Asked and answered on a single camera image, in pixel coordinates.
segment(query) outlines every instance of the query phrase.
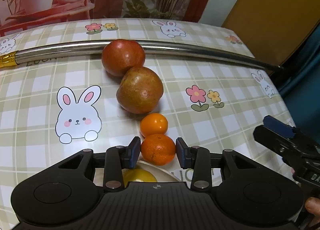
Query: gold connector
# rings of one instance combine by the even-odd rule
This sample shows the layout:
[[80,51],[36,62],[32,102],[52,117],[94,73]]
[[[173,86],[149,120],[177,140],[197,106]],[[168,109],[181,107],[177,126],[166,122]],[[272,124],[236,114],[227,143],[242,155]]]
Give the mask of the gold connector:
[[0,68],[7,66],[16,66],[16,51],[0,56]]

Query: brown cabinet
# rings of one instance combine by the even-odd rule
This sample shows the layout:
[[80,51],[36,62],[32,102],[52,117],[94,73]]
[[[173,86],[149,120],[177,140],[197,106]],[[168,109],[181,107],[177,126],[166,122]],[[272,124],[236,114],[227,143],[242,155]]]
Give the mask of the brown cabinet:
[[238,0],[223,27],[231,29],[254,56],[280,65],[320,20],[320,0]]

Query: white wall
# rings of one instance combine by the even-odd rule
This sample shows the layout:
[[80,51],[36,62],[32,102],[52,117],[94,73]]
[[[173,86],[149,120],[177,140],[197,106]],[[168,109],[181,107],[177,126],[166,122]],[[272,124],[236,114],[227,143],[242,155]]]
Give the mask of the white wall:
[[221,26],[237,0],[209,0],[200,23]]

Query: silver metal rod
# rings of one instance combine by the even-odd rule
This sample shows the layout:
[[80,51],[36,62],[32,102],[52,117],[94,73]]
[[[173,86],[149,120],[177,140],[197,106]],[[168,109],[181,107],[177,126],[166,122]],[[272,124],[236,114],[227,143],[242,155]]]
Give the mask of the silver metal rod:
[[[15,60],[17,64],[22,64],[48,58],[63,58],[101,54],[103,48],[112,41],[113,40],[89,40],[34,47],[17,51]],[[218,60],[228,63],[241,64],[254,68],[268,69],[271,71],[278,71],[283,69],[281,66],[273,66],[258,61],[255,58],[219,49],[149,40],[137,40],[137,42],[143,47],[146,54],[205,58],[209,60]]]

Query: lemon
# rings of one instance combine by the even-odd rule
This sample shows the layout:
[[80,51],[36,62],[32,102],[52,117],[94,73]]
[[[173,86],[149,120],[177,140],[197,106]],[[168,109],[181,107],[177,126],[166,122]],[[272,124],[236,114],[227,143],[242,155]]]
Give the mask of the lemon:
[[129,181],[135,182],[157,182],[155,176],[144,169],[128,169],[123,172],[124,185],[127,186]]

